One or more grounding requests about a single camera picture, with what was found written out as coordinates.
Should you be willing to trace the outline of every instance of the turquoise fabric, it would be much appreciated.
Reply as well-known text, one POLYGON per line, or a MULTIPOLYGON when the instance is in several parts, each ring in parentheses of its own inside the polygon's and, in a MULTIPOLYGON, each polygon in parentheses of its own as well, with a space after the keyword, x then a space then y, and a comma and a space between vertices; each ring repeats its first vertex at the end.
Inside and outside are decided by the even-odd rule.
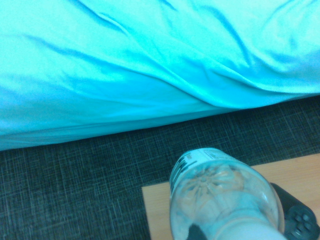
POLYGON ((320 93, 320 1, 0 1, 0 150, 320 93))

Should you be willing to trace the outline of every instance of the wooden table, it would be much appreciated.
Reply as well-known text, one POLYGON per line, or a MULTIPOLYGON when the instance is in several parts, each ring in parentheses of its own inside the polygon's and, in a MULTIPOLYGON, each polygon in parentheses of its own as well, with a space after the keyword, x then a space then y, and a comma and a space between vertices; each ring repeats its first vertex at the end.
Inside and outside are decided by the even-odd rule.
MULTIPOLYGON (((269 182, 278 184, 310 207, 320 222, 320 154, 253 166, 269 182)), ((168 182, 142 188, 152 240, 172 240, 168 182)))

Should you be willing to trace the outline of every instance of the black game controller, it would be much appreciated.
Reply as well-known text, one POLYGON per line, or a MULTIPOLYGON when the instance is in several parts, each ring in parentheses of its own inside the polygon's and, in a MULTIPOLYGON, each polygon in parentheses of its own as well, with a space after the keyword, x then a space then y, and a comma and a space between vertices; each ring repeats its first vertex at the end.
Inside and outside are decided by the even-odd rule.
POLYGON ((284 213, 284 236, 288 240, 317 240, 320 227, 314 212, 277 184, 271 183, 279 196, 284 213))

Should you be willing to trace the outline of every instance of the clear plastic bottle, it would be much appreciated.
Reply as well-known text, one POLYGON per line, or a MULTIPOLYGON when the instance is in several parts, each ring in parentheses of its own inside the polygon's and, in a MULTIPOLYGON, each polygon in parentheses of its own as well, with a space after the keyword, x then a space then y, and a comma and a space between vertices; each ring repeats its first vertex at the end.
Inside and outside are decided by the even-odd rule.
POLYGON ((280 234, 283 210, 273 187, 218 149, 184 153, 172 170, 170 188, 174 240, 285 239, 280 234))

